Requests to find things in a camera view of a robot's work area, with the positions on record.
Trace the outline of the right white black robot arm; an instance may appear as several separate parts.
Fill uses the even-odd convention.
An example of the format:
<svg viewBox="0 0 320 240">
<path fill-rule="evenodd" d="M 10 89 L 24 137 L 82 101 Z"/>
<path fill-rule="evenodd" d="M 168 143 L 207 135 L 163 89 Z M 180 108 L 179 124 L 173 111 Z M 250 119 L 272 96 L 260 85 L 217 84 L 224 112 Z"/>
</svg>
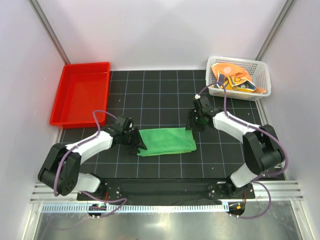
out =
<svg viewBox="0 0 320 240">
<path fill-rule="evenodd" d="M 230 198 L 239 198 L 252 181 L 286 160 L 287 154 L 271 125 L 251 124 L 221 107 L 214 108 L 206 96 L 195 95 L 193 104 L 186 130 L 213 128 L 242 143 L 244 164 L 226 178 L 223 187 Z"/>
</svg>

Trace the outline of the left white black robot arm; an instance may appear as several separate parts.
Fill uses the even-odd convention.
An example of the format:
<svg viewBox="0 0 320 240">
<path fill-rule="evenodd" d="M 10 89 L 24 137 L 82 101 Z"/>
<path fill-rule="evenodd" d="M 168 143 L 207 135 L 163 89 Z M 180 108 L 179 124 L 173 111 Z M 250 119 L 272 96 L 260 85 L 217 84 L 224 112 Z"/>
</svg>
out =
<svg viewBox="0 0 320 240">
<path fill-rule="evenodd" d="M 95 174 L 81 173 L 81 165 L 100 152 L 117 145 L 127 147 L 129 153 L 146 150 L 139 129 L 130 117 L 119 116 L 112 125 L 98 128 L 93 135 L 64 145 L 54 144 L 38 173 L 38 180 L 53 190 L 54 196 L 67 196 L 72 191 L 88 193 L 101 200 L 107 192 L 107 183 Z"/>
</svg>

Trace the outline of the green microfiber towel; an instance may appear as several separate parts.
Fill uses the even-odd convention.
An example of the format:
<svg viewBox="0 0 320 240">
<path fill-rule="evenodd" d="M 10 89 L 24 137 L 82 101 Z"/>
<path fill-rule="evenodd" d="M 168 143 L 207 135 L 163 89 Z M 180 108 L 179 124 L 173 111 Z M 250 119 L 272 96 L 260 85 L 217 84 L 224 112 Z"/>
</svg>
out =
<svg viewBox="0 0 320 240">
<path fill-rule="evenodd" d="M 139 149 L 137 155 L 141 157 L 184 154 L 197 149 L 192 131 L 183 127 L 142 129 L 139 133 L 147 148 Z"/>
</svg>

